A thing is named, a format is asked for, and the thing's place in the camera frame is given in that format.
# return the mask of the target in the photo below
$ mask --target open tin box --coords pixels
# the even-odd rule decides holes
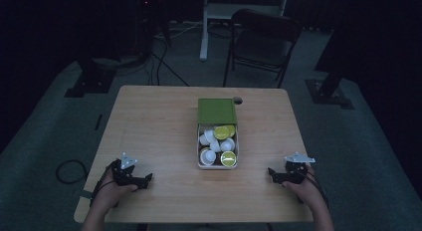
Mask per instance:
[[[205,164],[201,161],[201,150],[210,148],[210,144],[201,144],[200,136],[204,134],[205,130],[215,130],[216,127],[227,126],[231,128],[231,134],[228,138],[233,139],[236,162],[233,165],[226,166],[223,164],[221,156],[223,151],[216,153],[214,163]],[[224,137],[217,139],[219,143],[225,140]],[[198,166],[201,169],[234,169],[239,162],[239,139],[238,139],[238,126],[236,118],[236,110],[233,99],[199,99],[198,100],[198,130],[197,130],[197,157]]]

